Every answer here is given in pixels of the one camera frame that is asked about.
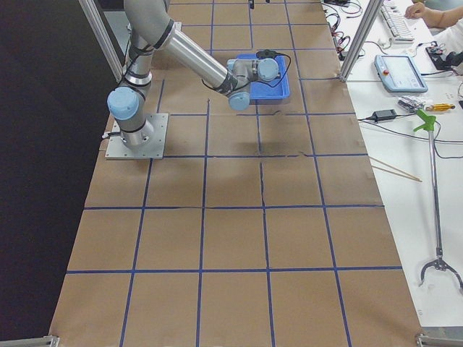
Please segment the person's hand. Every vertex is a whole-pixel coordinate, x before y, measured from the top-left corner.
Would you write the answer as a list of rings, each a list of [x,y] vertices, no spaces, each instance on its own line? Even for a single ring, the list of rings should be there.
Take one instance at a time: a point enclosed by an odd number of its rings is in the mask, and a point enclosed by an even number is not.
[[[427,8],[422,2],[416,2],[406,8],[404,17],[416,20],[426,17],[429,14],[429,11],[429,8]]]

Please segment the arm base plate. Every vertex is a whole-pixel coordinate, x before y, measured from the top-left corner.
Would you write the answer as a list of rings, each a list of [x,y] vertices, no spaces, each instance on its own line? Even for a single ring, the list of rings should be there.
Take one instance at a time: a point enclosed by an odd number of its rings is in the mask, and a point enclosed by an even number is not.
[[[114,121],[108,137],[106,159],[108,160],[160,160],[164,155],[168,113],[147,113],[144,127],[135,133],[122,132]]]

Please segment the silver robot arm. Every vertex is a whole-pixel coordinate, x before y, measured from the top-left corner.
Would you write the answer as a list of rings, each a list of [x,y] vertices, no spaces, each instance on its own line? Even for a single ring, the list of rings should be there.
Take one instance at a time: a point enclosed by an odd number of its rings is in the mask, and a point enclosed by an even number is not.
[[[109,93],[107,105],[119,126],[119,142],[128,150],[140,149],[154,140],[156,129],[143,109],[157,52],[196,74],[208,89],[226,96],[235,111],[249,106],[252,83],[268,84],[281,75],[278,54],[268,49],[257,52],[252,59],[230,59],[226,65],[221,64],[179,29],[168,9],[168,1],[124,2],[132,31],[122,78]]]

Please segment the person's forearm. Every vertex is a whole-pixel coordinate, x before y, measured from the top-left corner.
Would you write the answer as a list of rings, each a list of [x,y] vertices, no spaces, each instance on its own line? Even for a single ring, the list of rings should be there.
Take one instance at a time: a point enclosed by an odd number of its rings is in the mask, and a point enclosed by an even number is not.
[[[429,9],[428,14],[428,26],[436,28],[448,28],[458,23],[458,21],[462,18],[462,7],[457,7],[445,11]]]

